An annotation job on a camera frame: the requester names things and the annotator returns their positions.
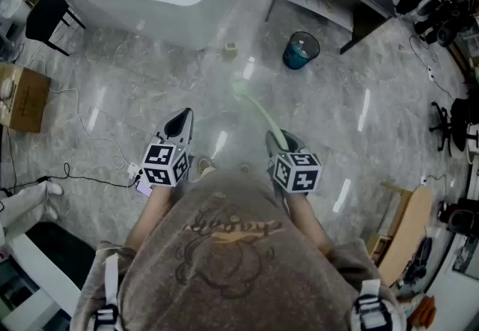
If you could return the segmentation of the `white low cabinet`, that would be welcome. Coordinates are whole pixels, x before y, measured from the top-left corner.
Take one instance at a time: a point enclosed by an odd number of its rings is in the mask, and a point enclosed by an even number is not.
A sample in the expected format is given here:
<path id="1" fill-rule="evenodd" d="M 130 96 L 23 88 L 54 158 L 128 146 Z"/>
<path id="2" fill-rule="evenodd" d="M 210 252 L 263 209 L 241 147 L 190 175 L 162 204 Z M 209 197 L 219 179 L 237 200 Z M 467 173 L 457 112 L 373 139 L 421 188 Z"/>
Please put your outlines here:
<path id="1" fill-rule="evenodd" d="M 1 325 L 7 331 L 40 331 L 60 310 L 73 316 L 80 296 L 73 281 L 25 234 L 13 238 L 7 249 L 39 289 L 1 320 Z"/>

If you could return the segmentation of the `person's brown shirt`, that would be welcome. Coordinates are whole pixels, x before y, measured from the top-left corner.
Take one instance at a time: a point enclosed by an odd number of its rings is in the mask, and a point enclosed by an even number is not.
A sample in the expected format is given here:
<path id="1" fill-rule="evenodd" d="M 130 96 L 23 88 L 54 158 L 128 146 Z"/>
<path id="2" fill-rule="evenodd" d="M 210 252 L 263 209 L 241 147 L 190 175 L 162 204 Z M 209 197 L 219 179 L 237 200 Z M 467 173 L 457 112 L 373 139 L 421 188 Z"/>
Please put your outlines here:
<path id="1" fill-rule="evenodd" d="M 135 252 L 98 246 L 70 331 L 406 331 L 363 240 L 323 255 L 241 171 L 192 185 Z"/>

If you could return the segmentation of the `person's left forearm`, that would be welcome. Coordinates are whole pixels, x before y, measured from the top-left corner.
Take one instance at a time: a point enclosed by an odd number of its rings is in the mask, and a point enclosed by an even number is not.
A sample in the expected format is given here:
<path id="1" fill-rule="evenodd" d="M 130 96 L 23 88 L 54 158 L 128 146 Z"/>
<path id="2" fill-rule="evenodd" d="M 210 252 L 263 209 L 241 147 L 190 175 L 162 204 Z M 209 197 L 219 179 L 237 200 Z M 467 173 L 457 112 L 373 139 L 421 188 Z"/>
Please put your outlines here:
<path id="1" fill-rule="evenodd" d="M 173 189 L 167 186 L 153 188 L 138 221 L 126 238 L 125 247 L 137 252 L 156 226 L 172 208 Z"/>

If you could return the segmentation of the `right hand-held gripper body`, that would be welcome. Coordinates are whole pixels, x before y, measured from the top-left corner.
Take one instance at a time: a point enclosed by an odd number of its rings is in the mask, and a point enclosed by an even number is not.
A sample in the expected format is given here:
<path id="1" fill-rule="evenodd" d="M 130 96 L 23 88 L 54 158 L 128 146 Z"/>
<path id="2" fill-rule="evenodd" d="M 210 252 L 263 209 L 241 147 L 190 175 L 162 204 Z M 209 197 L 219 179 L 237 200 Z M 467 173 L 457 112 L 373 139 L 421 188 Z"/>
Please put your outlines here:
<path id="1" fill-rule="evenodd" d="M 322 170 L 317 155 L 305 146 L 298 153 L 283 150 L 270 157 L 267 173 L 277 193 L 307 195 L 316 190 Z"/>

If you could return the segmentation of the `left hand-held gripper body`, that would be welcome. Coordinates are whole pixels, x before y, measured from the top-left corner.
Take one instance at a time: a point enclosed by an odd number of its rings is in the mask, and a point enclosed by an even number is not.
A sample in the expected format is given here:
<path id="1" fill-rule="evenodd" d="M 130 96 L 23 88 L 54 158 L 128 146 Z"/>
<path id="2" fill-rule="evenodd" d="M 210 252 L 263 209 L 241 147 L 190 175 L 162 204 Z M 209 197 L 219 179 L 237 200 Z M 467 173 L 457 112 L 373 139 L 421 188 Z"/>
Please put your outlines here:
<path id="1" fill-rule="evenodd" d="M 175 187 L 188 177 L 191 139 L 157 132 L 141 162 L 141 183 L 147 187 Z"/>

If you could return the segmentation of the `black office chair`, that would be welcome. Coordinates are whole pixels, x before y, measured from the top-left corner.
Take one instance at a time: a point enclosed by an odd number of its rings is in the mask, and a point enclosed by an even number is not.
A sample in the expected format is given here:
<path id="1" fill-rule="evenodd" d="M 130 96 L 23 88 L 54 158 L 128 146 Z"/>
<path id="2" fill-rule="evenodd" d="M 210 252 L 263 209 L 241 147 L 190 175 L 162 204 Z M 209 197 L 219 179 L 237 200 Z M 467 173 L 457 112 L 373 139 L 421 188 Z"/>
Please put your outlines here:
<path id="1" fill-rule="evenodd" d="M 443 151 L 445 143 L 448 143 L 448 153 L 452 155 L 451 144 L 454 143 L 457 150 L 463 152 L 469 145 L 472 151 L 479 151 L 479 100 L 473 97 L 467 99 L 456 98 L 451 109 L 439 107 L 435 101 L 431 103 L 439 115 L 439 124 L 430 127 L 429 132 L 441 132 L 441 141 L 438 151 Z"/>

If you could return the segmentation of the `wooden bench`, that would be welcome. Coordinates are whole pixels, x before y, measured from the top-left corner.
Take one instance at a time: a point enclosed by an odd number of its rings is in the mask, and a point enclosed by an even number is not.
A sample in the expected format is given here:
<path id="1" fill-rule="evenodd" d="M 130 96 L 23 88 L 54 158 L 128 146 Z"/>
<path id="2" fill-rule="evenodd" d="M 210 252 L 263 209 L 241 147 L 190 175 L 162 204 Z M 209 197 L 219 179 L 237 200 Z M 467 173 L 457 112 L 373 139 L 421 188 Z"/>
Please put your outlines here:
<path id="1" fill-rule="evenodd" d="M 426 234 L 433 197 L 421 185 L 413 191 L 382 182 L 381 186 L 400 195 L 400 204 L 386 234 L 373 233 L 366 248 L 382 282 L 392 286 L 403 274 Z"/>

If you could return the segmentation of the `person's right forearm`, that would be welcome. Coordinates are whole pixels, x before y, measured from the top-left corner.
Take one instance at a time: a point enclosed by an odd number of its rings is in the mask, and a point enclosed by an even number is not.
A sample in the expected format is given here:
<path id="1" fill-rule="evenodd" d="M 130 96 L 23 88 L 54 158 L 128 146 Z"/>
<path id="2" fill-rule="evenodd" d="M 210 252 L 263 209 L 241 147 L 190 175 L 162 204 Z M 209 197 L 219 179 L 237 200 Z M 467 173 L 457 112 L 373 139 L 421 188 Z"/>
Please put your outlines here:
<path id="1" fill-rule="evenodd" d="M 286 203 L 293 224 L 323 255 L 328 255 L 333 243 L 315 216 L 307 197 L 303 194 L 287 194 Z"/>

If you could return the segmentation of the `black mesh trash bin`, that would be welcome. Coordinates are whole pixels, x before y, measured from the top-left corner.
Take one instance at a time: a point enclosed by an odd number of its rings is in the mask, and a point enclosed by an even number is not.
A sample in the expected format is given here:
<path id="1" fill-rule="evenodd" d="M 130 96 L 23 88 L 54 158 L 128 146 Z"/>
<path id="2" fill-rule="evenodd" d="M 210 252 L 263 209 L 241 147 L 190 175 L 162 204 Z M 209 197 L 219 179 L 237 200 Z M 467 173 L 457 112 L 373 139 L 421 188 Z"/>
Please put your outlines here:
<path id="1" fill-rule="evenodd" d="M 299 70 L 320 54 L 317 39 L 306 31 L 294 32 L 284 49 L 282 61 L 291 70 Z"/>

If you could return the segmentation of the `green mop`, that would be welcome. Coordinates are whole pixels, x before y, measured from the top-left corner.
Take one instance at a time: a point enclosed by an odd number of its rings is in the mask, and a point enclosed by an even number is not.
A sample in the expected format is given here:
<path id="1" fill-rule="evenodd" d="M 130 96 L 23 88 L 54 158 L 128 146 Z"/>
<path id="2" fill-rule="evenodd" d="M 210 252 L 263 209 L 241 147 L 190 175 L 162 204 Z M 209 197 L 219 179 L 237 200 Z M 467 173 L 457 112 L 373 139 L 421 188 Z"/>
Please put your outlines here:
<path id="1" fill-rule="evenodd" d="M 287 140 L 282 133 L 279 125 L 272 119 L 270 114 L 262 107 L 262 105 L 253 98 L 252 95 L 248 92 L 246 84 L 242 80 L 237 80 L 232 82 L 232 89 L 234 96 L 238 101 L 248 103 L 250 106 L 253 106 L 257 112 L 264 118 L 264 120 L 269 125 L 269 128 L 272 132 L 273 137 L 276 139 L 278 146 L 287 151 L 289 149 Z"/>

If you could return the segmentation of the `black floor mat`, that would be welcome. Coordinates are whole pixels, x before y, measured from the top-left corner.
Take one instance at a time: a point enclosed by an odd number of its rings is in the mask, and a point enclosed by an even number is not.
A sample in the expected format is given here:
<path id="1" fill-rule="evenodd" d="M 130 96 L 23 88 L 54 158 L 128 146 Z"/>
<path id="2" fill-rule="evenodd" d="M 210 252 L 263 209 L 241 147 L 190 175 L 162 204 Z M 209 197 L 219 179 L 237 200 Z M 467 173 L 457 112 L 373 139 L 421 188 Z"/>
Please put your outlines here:
<path id="1" fill-rule="evenodd" d="M 34 245 L 81 290 L 95 250 L 53 222 L 39 222 L 26 232 Z"/>

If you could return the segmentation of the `large cardboard box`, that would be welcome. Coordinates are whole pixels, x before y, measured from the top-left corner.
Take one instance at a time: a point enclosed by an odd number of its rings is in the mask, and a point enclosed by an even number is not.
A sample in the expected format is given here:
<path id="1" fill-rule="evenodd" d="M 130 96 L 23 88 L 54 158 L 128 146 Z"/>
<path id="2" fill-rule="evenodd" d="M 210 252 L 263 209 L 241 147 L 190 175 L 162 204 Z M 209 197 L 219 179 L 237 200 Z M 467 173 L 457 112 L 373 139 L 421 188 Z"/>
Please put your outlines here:
<path id="1" fill-rule="evenodd" d="M 51 79 L 9 62 L 0 62 L 0 125 L 39 133 Z"/>

